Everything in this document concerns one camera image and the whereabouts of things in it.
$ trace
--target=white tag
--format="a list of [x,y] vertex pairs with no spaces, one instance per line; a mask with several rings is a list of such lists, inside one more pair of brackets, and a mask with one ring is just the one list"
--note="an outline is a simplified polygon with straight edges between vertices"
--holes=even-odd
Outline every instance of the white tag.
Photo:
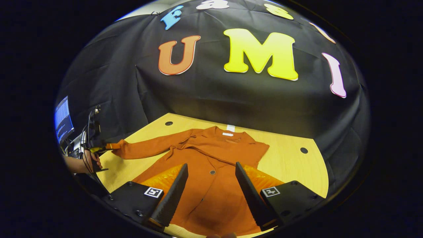
[[232,131],[232,132],[235,132],[235,126],[228,125],[228,126],[226,127],[226,130],[228,130],[228,131]]

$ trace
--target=light wood tabletop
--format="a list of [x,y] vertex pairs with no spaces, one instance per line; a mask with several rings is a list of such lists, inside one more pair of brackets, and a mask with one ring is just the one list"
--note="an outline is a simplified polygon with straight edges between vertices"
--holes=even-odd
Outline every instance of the light wood tabletop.
[[[173,124],[168,126],[165,125],[166,122],[172,122]],[[193,128],[207,129],[213,126],[226,130],[228,125],[168,113],[133,133],[125,140],[128,143],[135,143]],[[234,132],[244,131],[254,140],[270,146],[258,163],[258,170],[285,183],[297,180],[316,194],[326,198],[329,187],[326,165],[313,139],[264,132],[237,127],[235,125]],[[108,170],[98,172],[97,175],[106,189],[111,193],[124,183],[140,175],[165,153],[167,151],[148,158],[124,160],[114,155],[111,151],[107,151],[100,157],[100,160],[103,168],[108,168]],[[255,237],[271,230],[239,237]],[[191,233],[173,224],[165,228],[165,233],[181,238],[205,237]]]

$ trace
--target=yellow letter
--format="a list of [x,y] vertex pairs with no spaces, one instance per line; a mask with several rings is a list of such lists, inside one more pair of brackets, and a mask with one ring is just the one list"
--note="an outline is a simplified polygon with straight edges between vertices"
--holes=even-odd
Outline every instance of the yellow letter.
[[228,29],[223,34],[229,36],[231,42],[229,62],[223,67],[225,71],[237,73],[248,71],[248,65],[244,64],[245,53],[256,73],[261,73],[272,57],[272,65],[267,69],[271,76],[293,81],[298,79],[294,69],[292,44],[295,40],[292,37],[273,32],[263,44],[260,44],[246,29]]
[[290,20],[294,19],[291,15],[288,14],[287,11],[283,10],[280,7],[273,6],[273,5],[270,5],[270,4],[267,4],[267,3],[265,3],[264,6],[267,7],[266,10],[268,10],[273,15],[284,17],[284,18],[290,19]]

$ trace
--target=orange coat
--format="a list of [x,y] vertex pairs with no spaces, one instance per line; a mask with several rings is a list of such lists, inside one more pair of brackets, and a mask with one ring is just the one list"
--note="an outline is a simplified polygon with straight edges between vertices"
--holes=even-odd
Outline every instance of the orange coat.
[[190,129],[147,141],[119,142],[112,152],[123,159],[139,159],[170,150],[133,182],[182,163],[188,164],[188,180],[171,223],[200,235],[247,235],[260,232],[235,177],[235,163],[257,168],[269,145],[247,133],[219,129]]

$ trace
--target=monitor screen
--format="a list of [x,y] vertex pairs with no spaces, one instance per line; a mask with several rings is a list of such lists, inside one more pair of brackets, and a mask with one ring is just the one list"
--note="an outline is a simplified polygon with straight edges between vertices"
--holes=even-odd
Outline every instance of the monitor screen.
[[56,107],[55,116],[56,137],[59,145],[75,130],[69,114],[68,96]]

